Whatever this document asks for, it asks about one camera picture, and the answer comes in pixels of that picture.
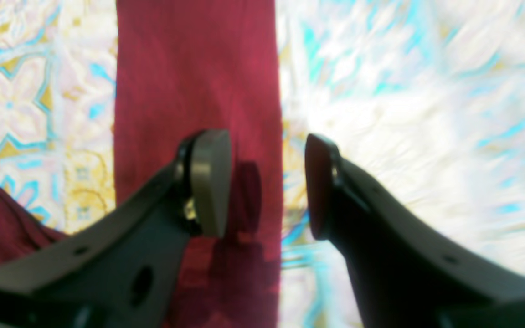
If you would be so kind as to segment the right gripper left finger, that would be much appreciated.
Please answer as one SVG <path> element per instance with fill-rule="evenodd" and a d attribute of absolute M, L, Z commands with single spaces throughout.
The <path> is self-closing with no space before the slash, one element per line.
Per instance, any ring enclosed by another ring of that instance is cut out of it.
<path fill-rule="evenodd" d="M 228 131 L 196 133 L 102 220 L 0 265 L 0 328 L 160 328 L 188 241 L 224 237 L 231 166 Z"/>

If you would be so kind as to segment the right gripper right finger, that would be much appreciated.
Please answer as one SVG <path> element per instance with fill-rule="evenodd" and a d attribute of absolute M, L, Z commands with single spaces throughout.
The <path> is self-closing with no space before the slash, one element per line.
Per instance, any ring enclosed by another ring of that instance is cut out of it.
<path fill-rule="evenodd" d="M 317 240 L 344 257 L 366 328 L 525 328 L 525 276 L 456 244 L 311 133 L 305 171 Z"/>

